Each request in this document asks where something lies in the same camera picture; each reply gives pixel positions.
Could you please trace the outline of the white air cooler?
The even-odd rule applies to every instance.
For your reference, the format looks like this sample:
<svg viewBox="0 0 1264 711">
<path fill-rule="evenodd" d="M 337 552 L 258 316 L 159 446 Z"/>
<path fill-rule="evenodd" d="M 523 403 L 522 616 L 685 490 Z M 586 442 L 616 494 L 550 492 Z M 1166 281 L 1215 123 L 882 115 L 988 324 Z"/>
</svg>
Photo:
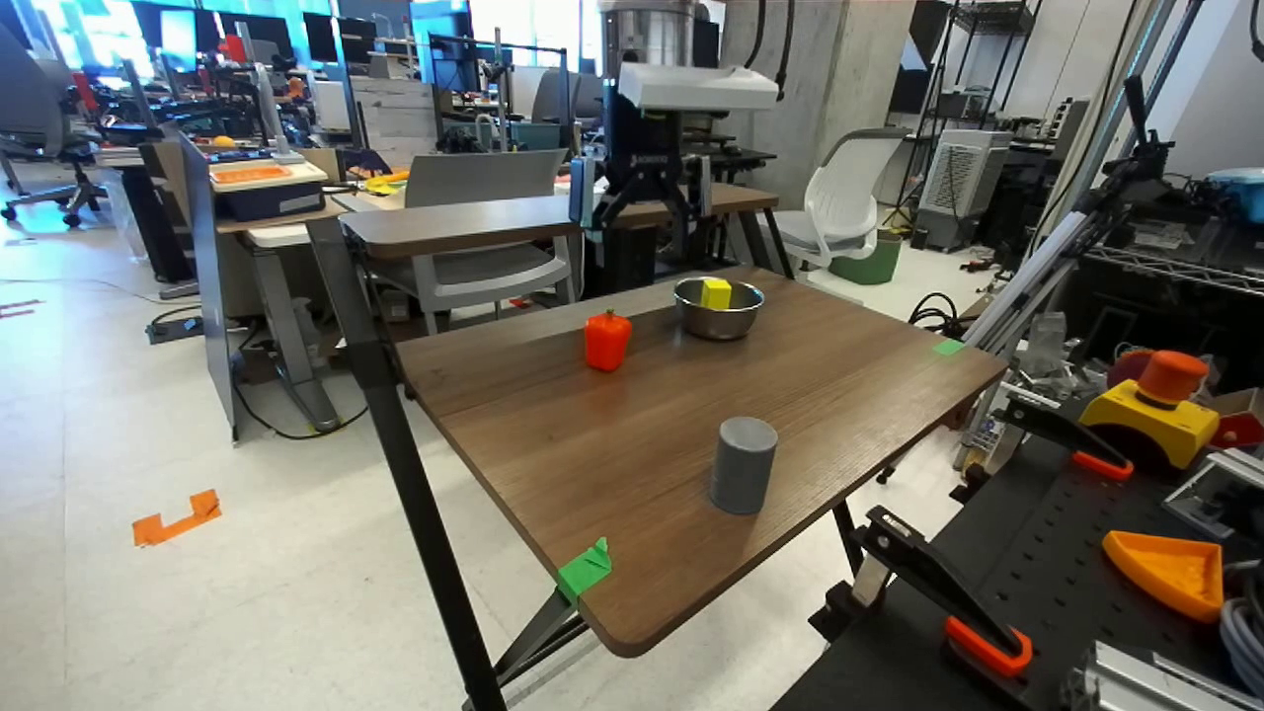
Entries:
<svg viewBox="0 0 1264 711">
<path fill-rule="evenodd" d="M 1010 132 L 947 129 L 940 133 L 916 202 L 921 247 L 963 249 L 975 240 L 1007 159 Z"/>
</svg>

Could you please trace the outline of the grey cylinder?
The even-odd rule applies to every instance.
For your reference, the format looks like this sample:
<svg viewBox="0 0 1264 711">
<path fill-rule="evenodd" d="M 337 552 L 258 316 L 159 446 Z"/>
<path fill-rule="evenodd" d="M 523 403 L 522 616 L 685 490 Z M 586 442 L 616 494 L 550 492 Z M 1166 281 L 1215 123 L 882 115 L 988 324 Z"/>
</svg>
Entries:
<svg viewBox="0 0 1264 711">
<path fill-rule="evenodd" d="M 719 425 L 709 482 L 715 509 L 727 514 L 762 509 L 777 445 L 779 433 L 763 420 L 734 416 Z"/>
</svg>

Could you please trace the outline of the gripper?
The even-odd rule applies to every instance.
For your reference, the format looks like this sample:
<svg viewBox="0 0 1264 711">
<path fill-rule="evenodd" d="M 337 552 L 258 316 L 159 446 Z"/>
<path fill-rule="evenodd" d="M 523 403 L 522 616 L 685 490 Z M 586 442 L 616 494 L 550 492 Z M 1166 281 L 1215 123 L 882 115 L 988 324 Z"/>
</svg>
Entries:
<svg viewBox="0 0 1264 711">
<path fill-rule="evenodd" d="M 712 171 L 683 170 L 683 113 L 643 110 L 618 91 L 605 91 L 603 127 L 605 189 L 592 211 L 592 238 L 600 238 L 631 205 L 659 195 L 678 261 L 704 261 L 714 211 Z"/>
</svg>

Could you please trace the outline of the orange triangular tray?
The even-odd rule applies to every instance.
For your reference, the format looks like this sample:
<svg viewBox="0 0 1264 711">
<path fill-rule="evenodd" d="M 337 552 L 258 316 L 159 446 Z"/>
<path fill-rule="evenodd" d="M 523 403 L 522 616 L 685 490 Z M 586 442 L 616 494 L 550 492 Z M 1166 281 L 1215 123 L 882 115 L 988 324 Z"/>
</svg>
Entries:
<svg viewBox="0 0 1264 711">
<path fill-rule="evenodd" d="M 1143 593 L 1201 624 L 1213 624 L 1226 602 L 1224 547 L 1215 543 L 1112 530 L 1102 548 Z"/>
</svg>

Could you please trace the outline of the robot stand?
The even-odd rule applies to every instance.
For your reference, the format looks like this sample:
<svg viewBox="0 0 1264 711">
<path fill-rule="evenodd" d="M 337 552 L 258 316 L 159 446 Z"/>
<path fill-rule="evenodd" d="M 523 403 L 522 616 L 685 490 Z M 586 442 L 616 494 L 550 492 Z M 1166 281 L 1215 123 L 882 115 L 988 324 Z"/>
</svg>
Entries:
<svg viewBox="0 0 1264 711">
<path fill-rule="evenodd" d="M 1157 602 L 1103 553 L 1114 530 L 1198 539 L 1165 512 L 1170 491 L 1143 472 L 1102 478 L 1031 440 L 934 536 L 968 590 L 1031 639 L 1031 663 L 1014 683 L 1029 708 L 1055 711 L 1063 679 L 1096 641 L 1153 652 L 1241 689 L 1218 626 Z M 849 624 L 771 711 L 1006 711 L 1004 697 L 945 653 L 944 617 L 894 582 L 880 610 Z"/>
</svg>

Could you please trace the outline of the white office chair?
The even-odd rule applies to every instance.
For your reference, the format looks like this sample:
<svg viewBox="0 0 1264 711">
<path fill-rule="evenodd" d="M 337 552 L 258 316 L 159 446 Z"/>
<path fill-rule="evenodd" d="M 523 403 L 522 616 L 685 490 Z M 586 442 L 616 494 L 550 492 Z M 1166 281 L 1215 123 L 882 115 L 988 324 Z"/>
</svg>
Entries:
<svg viewBox="0 0 1264 711">
<path fill-rule="evenodd" d="M 906 127 L 865 127 L 842 135 L 806 185 L 800 210 L 781 210 L 776 225 L 787 256 L 827 269 L 834 261 L 866 261 L 878 245 L 873 190 L 908 138 Z"/>
</svg>

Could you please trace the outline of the row of monitors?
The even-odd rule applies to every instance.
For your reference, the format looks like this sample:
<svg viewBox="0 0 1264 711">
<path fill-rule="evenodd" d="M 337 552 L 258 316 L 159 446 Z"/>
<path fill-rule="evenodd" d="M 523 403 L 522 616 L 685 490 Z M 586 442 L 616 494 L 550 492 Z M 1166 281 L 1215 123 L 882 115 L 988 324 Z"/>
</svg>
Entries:
<svg viewBox="0 0 1264 711">
<path fill-rule="evenodd" d="M 332 22 L 359 43 L 350 59 L 367 63 L 380 48 L 404 52 L 407 37 L 471 35 L 470 0 L 118 0 L 120 18 L 109 23 L 161 68 L 195 70 L 200 59 L 225 54 L 239 24 L 252 40 L 265 40 L 257 54 L 268 65 L 279 54 L 301 66 L 322 66 L 337 58 Z"/>
</svg>

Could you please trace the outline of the desk with grey divider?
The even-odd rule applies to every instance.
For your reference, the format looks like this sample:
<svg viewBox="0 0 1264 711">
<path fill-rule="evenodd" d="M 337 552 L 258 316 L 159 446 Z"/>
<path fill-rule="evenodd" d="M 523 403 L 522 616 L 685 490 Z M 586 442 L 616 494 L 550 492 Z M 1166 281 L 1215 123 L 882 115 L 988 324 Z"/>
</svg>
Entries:
<svg viewBox="0 0 1264 711">
<path fill-rule="evenodd" d="M 284 250 L 311 250 L 307 221 L 344 213 L 344 207 L 327 199 L 329 181 L 324 186 L 325 207 L 319 211 L 259 221 L 217 219 L 209 163 L 235 159 L 206 152 L 172 124 L 162 127 L 162 133 L 154 149 L 162 158 L 173 158 L 174 167 L 166 171 L 164 177 L 185 194 L 182 211 L 193 239 L 204 319 L 204 359 L 231 439 L 239 436 L 241 416 L 252 412 L 240 392 L 245 342 L 230 334 L 233 326 L 245 320 L 265 328 L 267 337 L 272 338 L 276 349 L 270 362 L 276 378 L 306 419 L 310 428 L 306 439 L 341 431 L 355 419 L 340 416 L 322 386 L 312 353 L 320 344 L 320 333 L 311 321 L 305 296 L 289 288 L 284 269 Z M 301 153 L 283 149 L 245 159 L 267 157 L 279 163 L 307 161 L 313 164 Z"/>
</svg>

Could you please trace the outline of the orange toy pepper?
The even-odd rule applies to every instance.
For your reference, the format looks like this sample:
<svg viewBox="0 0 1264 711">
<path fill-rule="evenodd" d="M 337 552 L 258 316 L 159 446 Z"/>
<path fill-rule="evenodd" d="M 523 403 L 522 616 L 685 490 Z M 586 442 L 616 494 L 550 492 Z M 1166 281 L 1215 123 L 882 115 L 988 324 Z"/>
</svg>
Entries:
<svg viewBox="0 0 1264 711">
<path fill-rule="evenodd" d="M 632 337 L 629 319 L 605 309 L 586 320 L 583 334 L 588 368 L 614 372 L 622 366 Z"/>
</svg>

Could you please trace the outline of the orange floor tape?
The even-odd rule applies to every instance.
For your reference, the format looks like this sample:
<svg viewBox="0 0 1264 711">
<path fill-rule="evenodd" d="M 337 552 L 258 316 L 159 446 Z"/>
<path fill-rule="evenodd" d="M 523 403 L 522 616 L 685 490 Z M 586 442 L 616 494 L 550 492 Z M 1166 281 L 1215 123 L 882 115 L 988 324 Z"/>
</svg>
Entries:
<svg viewBox="0 0 1264 711">
<path fill-rule="evenodd" d="M 164 521 L 164 517 L 155 512 L 131 522 L 131 544 L 139 548 L 157 547 L 174 539 L 174 536 L 193 531 L 193 529 L 198 529 L 221 515 L 220 498 L 217 498 L 215 490 L 197 492 L 190 495 L 190 512 L 185 517 Z"/>
</svg>

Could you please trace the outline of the grey box orange top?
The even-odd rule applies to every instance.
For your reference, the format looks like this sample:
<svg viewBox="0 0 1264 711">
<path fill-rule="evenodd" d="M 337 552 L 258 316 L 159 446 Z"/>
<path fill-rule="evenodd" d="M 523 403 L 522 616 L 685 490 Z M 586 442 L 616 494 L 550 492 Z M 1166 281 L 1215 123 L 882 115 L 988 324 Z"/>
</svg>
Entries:
<svg viewBox="0 0 1264 711">
<path fill-rule="evenodd" d="M 259 221 L 325 207 L 325 171 L 307 161 L 279 163 L 267 157 L 209 163 L 217 219 Z"/>
</svg>

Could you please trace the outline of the black office chair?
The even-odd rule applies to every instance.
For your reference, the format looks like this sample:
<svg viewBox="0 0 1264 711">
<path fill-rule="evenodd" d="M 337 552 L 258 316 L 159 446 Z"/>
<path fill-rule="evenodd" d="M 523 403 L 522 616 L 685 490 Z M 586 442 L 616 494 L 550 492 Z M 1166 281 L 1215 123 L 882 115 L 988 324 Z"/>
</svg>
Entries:
<svg viewBox="0 0 1264 711">
<path fill-rule="evenodd" d="M 82 225 L 81 213 L 99 213 L 107 189 L 87 175 L 95 163 L 99 135 L 71 121 L 70 73 L 53 59 L 39 59 L 0 22 L 0 189 L 11 199 L 0 205 L 0 219 L 16 221 L 18 207 L 54 202 L 71 229 Z M 70 167 L 73 182 L 62 189 L 27 191 L 11 164 L 16 156 Z"/>
</svg>

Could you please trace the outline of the aluminium rail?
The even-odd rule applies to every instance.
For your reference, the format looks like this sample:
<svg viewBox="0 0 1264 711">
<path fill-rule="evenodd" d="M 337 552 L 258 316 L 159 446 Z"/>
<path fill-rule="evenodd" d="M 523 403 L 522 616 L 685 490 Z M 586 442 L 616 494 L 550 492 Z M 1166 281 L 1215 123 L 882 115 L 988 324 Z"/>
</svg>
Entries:
<svg viewBox="0 0 1264 711">
<path fill-rule="evenodd" d="M 1060 688 L 1066 711 L 1264 711 L 1264 701 L 1153 652 L 1095 641 Z"/>
</svg>

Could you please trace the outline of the black stand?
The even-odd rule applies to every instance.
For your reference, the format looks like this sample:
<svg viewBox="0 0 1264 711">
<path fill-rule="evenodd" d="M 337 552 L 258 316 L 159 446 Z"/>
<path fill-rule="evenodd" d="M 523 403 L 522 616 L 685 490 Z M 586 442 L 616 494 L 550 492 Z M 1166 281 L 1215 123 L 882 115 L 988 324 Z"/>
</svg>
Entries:
<svg viewBox="0 0 1264 711">
<path fill-rule="evenodd" d="M 307 221 L 306 230 L 471 711 L 509 711 L 404 415 L 391 339 L 375 320 L 351 239 L 337 218 Z"/>
</svg>

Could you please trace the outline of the silver metal box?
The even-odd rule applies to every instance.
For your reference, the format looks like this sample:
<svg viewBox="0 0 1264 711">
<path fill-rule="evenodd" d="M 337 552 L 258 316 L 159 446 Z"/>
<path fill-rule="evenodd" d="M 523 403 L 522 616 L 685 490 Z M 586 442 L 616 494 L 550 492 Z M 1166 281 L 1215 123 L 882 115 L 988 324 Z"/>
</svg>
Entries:
<svg viewBox="0 0 1264 711">
<path fill-rule="evenodd" d="M 1211 541 L 1264 545 L 1264 459 L 1213 450 L 1165 497 L 1163 509 Z"/>
</svg>

